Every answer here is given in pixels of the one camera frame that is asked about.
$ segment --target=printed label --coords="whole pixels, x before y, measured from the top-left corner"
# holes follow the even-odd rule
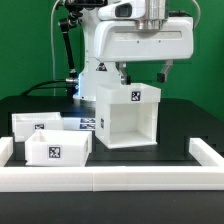
[[[131,95],[131,101],[141,101],[141,92],[133,91]]]

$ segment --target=white robot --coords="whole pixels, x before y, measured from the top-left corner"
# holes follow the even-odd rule
[[[68,18],[59,24],[67,42],[67,82],[74,86],[76,102],[94,104],[99,84],[130,84],[126,62],[165,60],[158,76],[163,82],[174,59],[187,59],[193,54],[193,19],[183,12],[169,17],[168,0],[64,0],[62,5],[69,11]],[[80,23],[85,66],[77,74],[68,31]]]

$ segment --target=green wall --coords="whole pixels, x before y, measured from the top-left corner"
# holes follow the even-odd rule
[[[224,1],[202,1],[202,17],[194,32],[195,52],[190,60],[175,61],[168,82],[158,84],[156,74],[161,62],[129,63],[133,81],[162,89],[162,97],[189,99],[224,121]],[[50,14],[54,0],[1,0],[0,6],[0,99],[18,95],[39,82],[52,80]],[[170,8],[195,15],[191,0],[170,0]],[[57,21],[67,17],[60,9],[55,15],[57,78],[68,74],[64,45]],[[80,29],[71,31],[75,63],[81,70]],[[33,95],[53,94],[36,91]]]

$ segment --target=black table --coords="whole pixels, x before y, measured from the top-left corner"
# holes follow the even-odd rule
[[[61,112],[94,116],[66,97],[12,96],[0,101],[0,137],[12,135],[11,114]],[[200,137],[224,153],[224,123],[190,101],[162,99],[157,146],[108,150],[97,139],[86,166],[199,165],[188,153]],[[8,166],[24,165],[16,146]],[[0,223],[223,223],[223,191],[0,193]]]

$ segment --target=white foam border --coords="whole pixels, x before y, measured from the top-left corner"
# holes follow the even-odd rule
[[[224,159],[199,138],[189,151],[202,166],[2,167],[0,192],[224,190]]]

